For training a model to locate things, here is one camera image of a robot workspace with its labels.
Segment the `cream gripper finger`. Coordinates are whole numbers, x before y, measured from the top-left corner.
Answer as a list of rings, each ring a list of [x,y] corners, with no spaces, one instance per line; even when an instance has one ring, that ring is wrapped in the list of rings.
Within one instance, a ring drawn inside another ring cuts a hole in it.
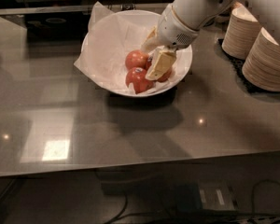
[[[154,50],[158,45],[160,44],[160,40],[158,38],[158,31],[157,27],[154,26],[150,33],[147,35],[147,38],[141,45],[140,50],[144,53],[150,53],[152,50]]]
[[[157,80],[162,77],[175,63],[176,50],[156,48],[153,53],[151,66],[147,70],[146,79]]]

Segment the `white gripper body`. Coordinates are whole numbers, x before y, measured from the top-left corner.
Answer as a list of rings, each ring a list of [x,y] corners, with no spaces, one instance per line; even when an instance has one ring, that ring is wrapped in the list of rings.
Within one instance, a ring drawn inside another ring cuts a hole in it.
[[[197,16],[189,4],[172,3],[162,12],[157,24],[157,38],[172,49],[187,48],[199,34]]]

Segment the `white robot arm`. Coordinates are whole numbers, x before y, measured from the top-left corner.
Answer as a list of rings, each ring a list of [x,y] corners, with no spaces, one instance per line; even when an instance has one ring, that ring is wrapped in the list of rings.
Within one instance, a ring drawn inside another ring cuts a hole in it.
[[[146,78],[162,77],[174,64],[175,53],[187,48],[206,23],[236,2],[243,5],[280,46],[280,0],[174,0],[141,46],[143,52],[162,47],[155,51]]]

